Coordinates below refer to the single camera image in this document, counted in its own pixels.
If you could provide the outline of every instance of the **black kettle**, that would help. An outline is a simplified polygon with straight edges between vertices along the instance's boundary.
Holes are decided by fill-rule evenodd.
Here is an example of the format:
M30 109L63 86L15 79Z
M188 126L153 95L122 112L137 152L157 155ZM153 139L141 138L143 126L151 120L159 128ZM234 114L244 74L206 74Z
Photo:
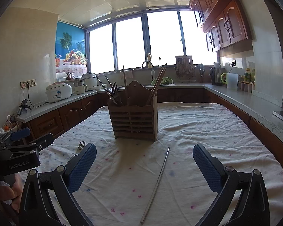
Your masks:
M221 70L219 67L212 67L210 69L212 85L221 86Z

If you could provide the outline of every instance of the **rice cooker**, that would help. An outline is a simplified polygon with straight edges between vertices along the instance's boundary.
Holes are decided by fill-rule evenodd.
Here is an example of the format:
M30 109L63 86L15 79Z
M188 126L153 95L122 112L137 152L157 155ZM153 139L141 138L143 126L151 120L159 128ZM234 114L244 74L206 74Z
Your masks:
M93 87L97 86L97 77L95 76L95 73L83 74L82 78L85 81L85 85L88 87L88 91L93 90Z
M72 87L66 83L54 83L46 88L49 103L54 103L66 99L72 94Z

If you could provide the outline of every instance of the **gray countertop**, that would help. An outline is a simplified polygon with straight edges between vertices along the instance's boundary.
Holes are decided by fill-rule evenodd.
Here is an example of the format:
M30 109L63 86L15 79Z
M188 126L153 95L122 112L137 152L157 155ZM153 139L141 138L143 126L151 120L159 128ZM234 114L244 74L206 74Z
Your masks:
M273 111L283 111L283 109L279 106L274 105L273 103L256 97L251 93L247 93L239 89L237 91L227 89L225 86L213 86L211 84L198 82L176 83L176 85L160 86L160 88L204 88L248 113L251 117L268 128L283 142L283 121L272 114ZM103 89L99 91L89 91L84 94L71 96L56 103L45 104L41 107L33 108L31 111L27 110L27 113L18 116L17 120L23 123L29 122L43 114L46 114L75 101L81 100L83 98L95 95L98 92L105 91Z

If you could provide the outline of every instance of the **chopstick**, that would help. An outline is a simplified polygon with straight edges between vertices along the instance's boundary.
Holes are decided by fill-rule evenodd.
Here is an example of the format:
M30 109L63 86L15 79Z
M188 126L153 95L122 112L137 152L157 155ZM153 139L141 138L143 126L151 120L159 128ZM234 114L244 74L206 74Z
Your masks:
M127 82L126 82L126 74L125 74L125 68L123 66L123 73L124 73L124 83L125 83L125 93L126 93L126 104L128 104L128 89L127 89Z
M111 84L111 82L109 81L108 77L107 77L107 76L105 76L105 77L106 77L106 79L107 79L107 81L108 81L108 83L109 83L109 85L110 85L110 87L111 87L112 93L113 93L113 87L112 87L112 84Z
M166 165L166 161L167 161L167 157L168 157L168 154L169 154L169 150L170 150L170 147L168 148L168 151L167 151L167 153L166 153L166 157L165 157L164 163L162 164L162 167L161 167L161 172L160 172L160 174L159 174L159 176L158 176L157 182L156 182L156 184L155 184L154 190L153 190L153 192L152 192L152 195L151 195L151 197L150 197L150 200L149 200L149 202L148 202L148 205L147 205L147 207L146 207L146 210L145 210L143 216L141 217L141 222L140 222L141 224L143 224L143 223L145 222L146 217L147 217L148 212L149 212L149 209L150 209L150 207L151 207L151 205L152 205L152 202L153 202L153 200L154 200L155 194L156 194L157 189L158 189L158 186L159 186L160 179L161 179L161 177L162 177L162 174L163 174L163 171L164 171L164 168L165 168L165 165Z
M147 99L146 105L148 105L150 103L150 101L151 101L151 98L153 96L155 96L155 94L156 94L156 92L157 92L157 90L159 88L159 85L160 85L160 83L162 81L162 78L164 77L164 74L165 74L165 71L166 71L166 67L167 67L167 63L164 65L164 67L159 72L158 77L156 79L156 82L155 82L155 84L154 84L154 86L152 88L152 92L151 92L151 94L149 95L149 97Z
M114 97L112 97L112 95L110 94L110 92L108 92L108 90L105 88L105 86L103 85L103 83L100 81L100 79L97 80L99 81L99 83L102 85L102 87L105 89L106 93L108 94L108 96L111 98L111 100L117 105L117 102L115 101Z

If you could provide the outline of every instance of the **plastic jug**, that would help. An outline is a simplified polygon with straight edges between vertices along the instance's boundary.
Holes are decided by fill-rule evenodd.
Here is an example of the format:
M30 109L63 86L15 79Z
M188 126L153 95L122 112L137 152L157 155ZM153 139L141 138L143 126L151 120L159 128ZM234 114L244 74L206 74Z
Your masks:
M227 88L237 90L238 85L238 74L223 73L221 74L221 81L227 85Z

